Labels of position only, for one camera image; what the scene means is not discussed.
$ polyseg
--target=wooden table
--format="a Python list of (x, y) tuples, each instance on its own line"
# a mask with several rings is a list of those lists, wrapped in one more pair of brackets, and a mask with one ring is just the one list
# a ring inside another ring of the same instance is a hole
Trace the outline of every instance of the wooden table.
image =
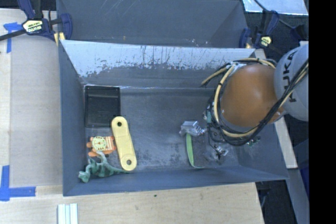
[[(24, 20), (20, 10), (0, 9), (0, 35), (7, 33), (4, 23)], [(18, 40), (29, 45), (34, 37), (23, 35)], [(7, 41), (0, 41), (0, 173), (2, 166), (11, 163), (12, 53), (6, 53), (6, 48)], [(278, 121), (276, 128), (287, 168), (297, 167), (284, 120)], [(76, 197), (63, 197), (62, 185), (47, 184), (36, 187), (35, 197), (0, 201), (0, 223), (56, 223), (60, 204), (77, 204), (80, 224), (264, 223), (255, 183)]]

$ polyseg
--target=clamp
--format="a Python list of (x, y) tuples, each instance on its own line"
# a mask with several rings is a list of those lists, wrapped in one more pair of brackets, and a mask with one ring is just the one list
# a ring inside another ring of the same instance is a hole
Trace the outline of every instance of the clamp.
[(37, 35), (57, 42), (57, 34), (52, 29), (55, 24), (63, 24), (61, 32), (64, 39), (70, 39), (72, 34), (72, 20), (70, 14), (63, 13), (60, 18), (49, 20), (43, 17), (41, 11), (41, 0), (17, 0), (19, 8), (26, 14), (27, 20), (22, 23), (22, 29), (0, 36), (0, 41), (16, 37), (22, 34)]
[(263, 10), (263, 17), (260, 26), (256, 26), (251, 35), (251, 29), (246, 27), (239, 39), (239, 48), (266, 48), (275, 50), (281, 54), (281, 51), (272, 45), (271, 33), (278, 25), (279, 14), (274, 11)]

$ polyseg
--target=blue tape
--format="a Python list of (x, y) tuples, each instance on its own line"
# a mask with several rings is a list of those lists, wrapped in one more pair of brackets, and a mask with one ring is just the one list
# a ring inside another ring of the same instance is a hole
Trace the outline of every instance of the blue tape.
[(0, 201), (9, 201), (12, 197), (34, 197), (36, 187), (9, 187), (9, 165), (2, 167)]
[[(22, 25), (20, 25), (18, 23), (4, 24), (4, 27), (8, 31), (9, 34), (13, 31), (18, 31), (18, 30), (23, 29)], [(11, 51), (12, 51), (12, 39), (9, 38), (7, 40), (7, 53), (10, 53)]]

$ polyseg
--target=orange toy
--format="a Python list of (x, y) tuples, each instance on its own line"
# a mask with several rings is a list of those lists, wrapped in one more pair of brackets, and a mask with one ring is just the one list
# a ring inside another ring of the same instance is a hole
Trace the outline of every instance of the orange toy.
[(108, 155), (116, 150), (113, 143), (113, 136), (93, 136), (90, 138), (90, 142), (86, 144), (91, 151), (88, 153), (90, 157), (98, 157), (97, 151), (102, 151), (105, 155)]

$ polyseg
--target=yellow plastic piece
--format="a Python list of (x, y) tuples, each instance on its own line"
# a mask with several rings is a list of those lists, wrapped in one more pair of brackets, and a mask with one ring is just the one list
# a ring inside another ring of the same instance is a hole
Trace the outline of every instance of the yellow plastic piece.
[(127, 120), (124, 117), (117, 116), (111, 121), (111, 129), (116, 142), (120, 165), (126, 171), (134, 170), (137, 166), (137, 157)]
[(59, 44), (59, 39), (65, 39), (65, 35), (63, 32), (56, 32), (54, 33), (54, 38), (55, 38), (55, 41), (56, 41), (56, 45), (58, 47), (58, 44)]

